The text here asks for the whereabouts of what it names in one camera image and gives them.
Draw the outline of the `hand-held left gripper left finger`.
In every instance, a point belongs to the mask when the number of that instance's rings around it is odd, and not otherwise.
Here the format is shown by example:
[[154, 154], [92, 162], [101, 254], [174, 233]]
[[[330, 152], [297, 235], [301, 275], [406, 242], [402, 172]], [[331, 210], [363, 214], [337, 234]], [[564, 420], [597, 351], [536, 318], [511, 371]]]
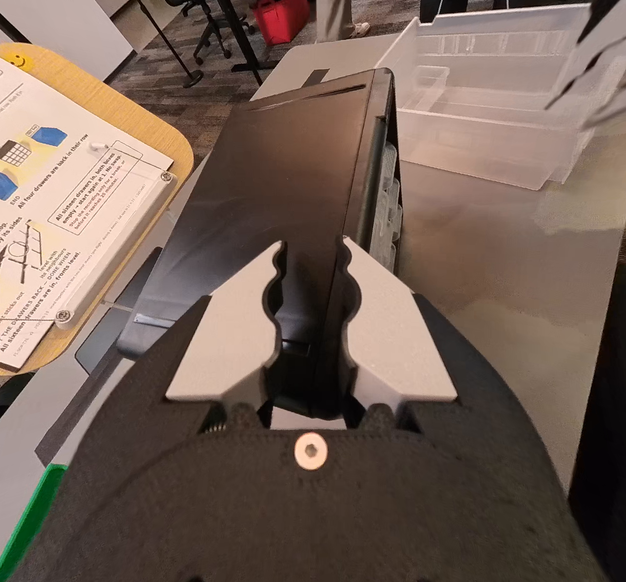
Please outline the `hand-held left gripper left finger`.
[[287, 243], [272, 243], [210, 294], [165, 397], [172, 402], [264, 404], [267, 369], [282, 344]]

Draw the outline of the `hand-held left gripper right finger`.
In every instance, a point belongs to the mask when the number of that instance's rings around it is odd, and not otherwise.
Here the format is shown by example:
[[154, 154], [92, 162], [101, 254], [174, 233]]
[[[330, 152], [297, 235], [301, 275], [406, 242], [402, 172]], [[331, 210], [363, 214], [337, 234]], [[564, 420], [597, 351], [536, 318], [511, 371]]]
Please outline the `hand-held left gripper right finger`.
[[413, 291], [349, 237], [344, 273], [356, 302], [342, 328], [342, 353], [360, 404], [453, 402], [458, 392]]

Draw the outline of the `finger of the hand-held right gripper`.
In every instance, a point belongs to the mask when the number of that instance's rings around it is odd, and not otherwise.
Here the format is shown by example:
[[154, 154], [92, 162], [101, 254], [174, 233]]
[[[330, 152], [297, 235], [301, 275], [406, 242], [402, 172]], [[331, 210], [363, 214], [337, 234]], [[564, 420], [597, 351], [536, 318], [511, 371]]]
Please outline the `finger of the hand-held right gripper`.
[[555, 127], [590, 129], [606, 112], [625, 83], [625, 57], [599, 59], [586, 72], [572, 78], [545, 107], [545, 117]]
[[625, 41], [625, 0], [595, 0], [579, 36], [568, 68], [571, 84], [598, 62], [600, 56]]

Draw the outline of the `clear plastic bin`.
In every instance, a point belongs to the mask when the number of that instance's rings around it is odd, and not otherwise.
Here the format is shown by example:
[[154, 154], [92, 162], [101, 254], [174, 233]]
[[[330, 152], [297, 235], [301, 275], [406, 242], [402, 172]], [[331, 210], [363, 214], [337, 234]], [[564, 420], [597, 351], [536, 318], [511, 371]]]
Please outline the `clear plastic bin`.
[[[440, 170], [540, 189], [565, 182], [595, 133], [555, 127], [547, 103], [567, 84], [590, 4], [413, 18], [377, 63], [395, 77], [399, 153]], [[446, 88], [416, 109], [418, 66], [446, 66]]]

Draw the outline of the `rows of small clear drawers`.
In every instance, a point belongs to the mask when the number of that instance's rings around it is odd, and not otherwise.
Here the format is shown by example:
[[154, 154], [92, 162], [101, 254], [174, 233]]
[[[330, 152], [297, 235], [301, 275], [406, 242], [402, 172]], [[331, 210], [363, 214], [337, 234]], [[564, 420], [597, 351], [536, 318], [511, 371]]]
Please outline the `rows of small clear drawers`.
[[391, 273], [401, 238], [403, 207], [401, 180], [396, 173], [397, 149], [386, 141], [382, 150], [381, 174], [374, 211], [369, 254]]

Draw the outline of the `black drawer cabinet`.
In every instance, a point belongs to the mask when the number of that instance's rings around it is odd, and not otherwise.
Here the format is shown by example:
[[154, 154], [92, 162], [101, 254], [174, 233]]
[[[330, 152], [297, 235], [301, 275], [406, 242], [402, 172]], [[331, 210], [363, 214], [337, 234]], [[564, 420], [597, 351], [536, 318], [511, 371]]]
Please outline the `black drawer cabinet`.
[[270, 368], [277, 405], [339, 417], [337, 356], [347, 313], [337, 238], [394, 271], [398, 234], [385, 231], [380, 192], [395, 155], [395, 78], [379, 68], [232, 109], [143, 286], [118, 351], [137, 360], [200, 296], [276, 241], [287, 243], [282, 347]]

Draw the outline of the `green plastic bin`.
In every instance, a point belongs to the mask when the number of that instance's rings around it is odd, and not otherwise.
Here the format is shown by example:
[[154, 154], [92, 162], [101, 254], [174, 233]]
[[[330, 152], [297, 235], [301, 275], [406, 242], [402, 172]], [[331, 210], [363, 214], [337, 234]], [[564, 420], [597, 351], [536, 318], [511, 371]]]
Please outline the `green plastic bin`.
[[65, 472], [65, 464], [48, 464], [1, 554], [1, 581], [7, 581], [50, 512]]

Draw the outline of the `white stand ledge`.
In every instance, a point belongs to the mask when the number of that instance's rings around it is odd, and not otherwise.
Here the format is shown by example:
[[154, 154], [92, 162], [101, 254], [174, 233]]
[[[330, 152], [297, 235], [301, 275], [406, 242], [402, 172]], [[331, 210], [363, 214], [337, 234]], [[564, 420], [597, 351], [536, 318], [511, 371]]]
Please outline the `white stand ledge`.
[[67, 284], [53, 304], [51, 318], [58, 329], [69, 330], [78, 324], [177, 182], [175, 175], [171, 182], [164, 182], [153, 167], [145, 171], [149, 177], [139, 173], [131, 172], [130, 186], [114, 192], [113, 208], [106, 210], [103, 234], [93, 241], [89, 252], [71, 264]]

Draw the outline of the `printed instruction sheet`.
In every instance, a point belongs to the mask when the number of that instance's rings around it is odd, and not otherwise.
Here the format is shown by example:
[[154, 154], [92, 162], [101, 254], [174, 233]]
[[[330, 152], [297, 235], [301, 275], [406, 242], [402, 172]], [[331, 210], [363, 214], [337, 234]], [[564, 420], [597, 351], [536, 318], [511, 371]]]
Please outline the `printed instruction sheet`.
[[113, 194], [150, 167], [90, 142], [116, 141], [169, 171], [172, 159], [1, 60], [1, 366], [19, 370], [54, 325], [71, 264], [106, 228]]

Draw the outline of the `thin black pole stand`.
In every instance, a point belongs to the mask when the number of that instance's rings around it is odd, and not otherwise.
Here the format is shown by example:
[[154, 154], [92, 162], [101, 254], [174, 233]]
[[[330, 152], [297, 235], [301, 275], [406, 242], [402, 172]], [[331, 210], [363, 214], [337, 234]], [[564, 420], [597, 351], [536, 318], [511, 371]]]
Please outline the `thin black pole stand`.
[[152, 14], [148, 10], [148, 8], [143, 3], [143, 0], [135, 0], [135, 1], [136, 1], [137, 5], [139, 6], [141, 12], [145, 15], [145, 17], [149, 20], [149, 22], [155, 28], [155, 30], [156, 30], [157, 34], [159, 35], [159, 37], [166, 44], [166, 46], [169, 48], [169, 50], [170, 50], [171, 54], [174, 56], [175, 60], [178, 62], [178, 64], [184, 70], [184, 72], [186, 74], [186, 78], [183, 81], [184, 88], [190, 88], [190, 87], [193, 87], [196, 84], [198, 84], [202, 80], [202, 78], [203, 78], [203, 72], [201, 70], [199, 70], [199, 69], [191, 71], [191, 70], [189, 70], [187, 68], [187, 66], [185, 65], [184, 61], [180, 57], [180, 55], [176, 52], [174, 46], [172, 46], [172, 44], [169, 41], [169, 39], [166, 37], [166, 35], [161, 30], [161, 28], [159, 27], [158, 23], [153, 18]]

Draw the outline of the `black table leg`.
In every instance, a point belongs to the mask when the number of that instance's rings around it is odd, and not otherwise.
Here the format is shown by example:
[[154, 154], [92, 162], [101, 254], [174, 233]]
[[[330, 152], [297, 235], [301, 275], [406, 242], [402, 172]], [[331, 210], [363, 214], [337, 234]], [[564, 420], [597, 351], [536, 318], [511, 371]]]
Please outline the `black table leg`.
[[236, 43], [239, 46], [239, 49], [241, 50], [245, 59], [245, 62], [243, 63], [232, 65], [231, 72], [250, 72], [254, 75], [257, 84], [261, 86], [263, 84], [263, 80], [260, 75], [260, 71], [271, 71], [278, 65], [278, 62], [259, 61], [257, 59], [257, 56], [255, 55], [254, 49], [250, 45], [250, 42], [244, 31], [242, 21], [235, 11], [231, 0], [217, 0], [217, 2], [222, 9], [226, 22], [230, 27]]

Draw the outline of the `red bag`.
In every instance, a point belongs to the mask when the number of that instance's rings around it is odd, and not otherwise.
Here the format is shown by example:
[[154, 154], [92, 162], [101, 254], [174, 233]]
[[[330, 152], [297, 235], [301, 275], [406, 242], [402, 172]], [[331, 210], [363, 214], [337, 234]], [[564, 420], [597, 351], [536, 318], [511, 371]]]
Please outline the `red bag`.
[[259, 0], [250, 8], [268, 47], [290, 43], [309, 22], [309, 0]]

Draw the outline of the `white partition panel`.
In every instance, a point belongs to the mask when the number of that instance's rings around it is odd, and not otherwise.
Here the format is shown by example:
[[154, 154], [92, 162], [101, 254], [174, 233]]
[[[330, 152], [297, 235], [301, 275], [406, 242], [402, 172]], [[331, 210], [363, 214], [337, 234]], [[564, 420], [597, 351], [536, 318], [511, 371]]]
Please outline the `white partition panel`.
[[1, 15], [28, 42], [104, 81], [133, 48], [96, 0], [1, 0]]

